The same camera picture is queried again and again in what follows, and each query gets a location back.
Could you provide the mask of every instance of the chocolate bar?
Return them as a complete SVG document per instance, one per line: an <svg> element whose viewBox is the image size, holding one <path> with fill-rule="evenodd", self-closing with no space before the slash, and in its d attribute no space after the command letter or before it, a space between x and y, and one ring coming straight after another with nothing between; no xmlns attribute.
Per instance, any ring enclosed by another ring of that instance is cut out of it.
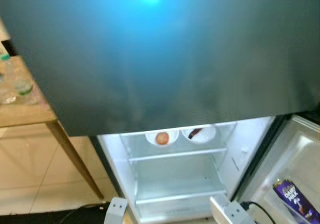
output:
<svg viewBox="0 0 320 224"><path fill-rule="evenodd" d="M302 194L297 186L290 180L277 180L273 185L275 193L287 203L293 210L301 215L299 217L292 210L289 211L299 224L304 224L303 219L311 224L320 224L319 212L312 206L308 199Z"/></svg>

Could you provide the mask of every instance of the crisper drawer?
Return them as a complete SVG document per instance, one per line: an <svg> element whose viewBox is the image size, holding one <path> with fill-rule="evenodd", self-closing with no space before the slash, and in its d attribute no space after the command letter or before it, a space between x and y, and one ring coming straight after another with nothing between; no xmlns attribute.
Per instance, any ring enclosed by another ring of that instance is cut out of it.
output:
<svg viewBox="0 0 320 224"><path fill-rule="evenodd" d="M211 217L210 194L158 202L137 201L141 216L148 222Z"/></svg>

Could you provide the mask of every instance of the dark gray refrigerator door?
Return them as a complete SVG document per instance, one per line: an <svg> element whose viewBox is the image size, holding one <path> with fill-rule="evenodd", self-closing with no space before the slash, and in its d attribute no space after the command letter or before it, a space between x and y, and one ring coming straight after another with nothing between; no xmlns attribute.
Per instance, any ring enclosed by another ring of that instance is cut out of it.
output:
<svg viewBox="0 0 320 224"><path fill-rule="evenodd" d="M320 0L0 0L71 136L313 109Z"/></svg>

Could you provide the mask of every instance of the refrigerator shelf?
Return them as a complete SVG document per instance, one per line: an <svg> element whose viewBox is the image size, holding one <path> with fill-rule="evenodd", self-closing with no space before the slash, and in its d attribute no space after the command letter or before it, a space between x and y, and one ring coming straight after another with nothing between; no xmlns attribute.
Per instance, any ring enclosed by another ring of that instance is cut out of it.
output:
<svg viewBox="0 0 320 224"><path fill-rule="evenodd" d="M194 144L181 133L176 142L167 147L158 147L150 144L144 134L121 134L120 138L128 153L128 160L136 162L225 152L227 148L221 130L221 128L217 127L215 137L205 144Z"/></svg>
<svg viewBox="0 0 320 224"><path fill-rule="evenodd" d="M141 161L137 176L137 205L227 192L211 155Z"/></svg>

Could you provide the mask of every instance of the refrigerator door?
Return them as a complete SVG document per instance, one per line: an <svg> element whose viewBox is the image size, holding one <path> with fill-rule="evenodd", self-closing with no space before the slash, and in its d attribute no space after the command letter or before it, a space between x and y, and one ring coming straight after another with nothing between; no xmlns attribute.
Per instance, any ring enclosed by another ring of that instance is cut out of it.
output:
<svg viewBox="0 0 320 224"><path fill-rule="evenodd" d="M70 136L312 110L320 0L0 0Z"/></svg>
<svg viewBox="0 0 320 224"><path fill-rule="evenodd" d="M293 116L277 137L253 178L237 197L239 202L254 201L262 205L276 223L309 223L282 201L273 190L277 180L290 180L319 211L320 126L300 116ZM261 223L271 223L253 206L251 215Z"/></svg>

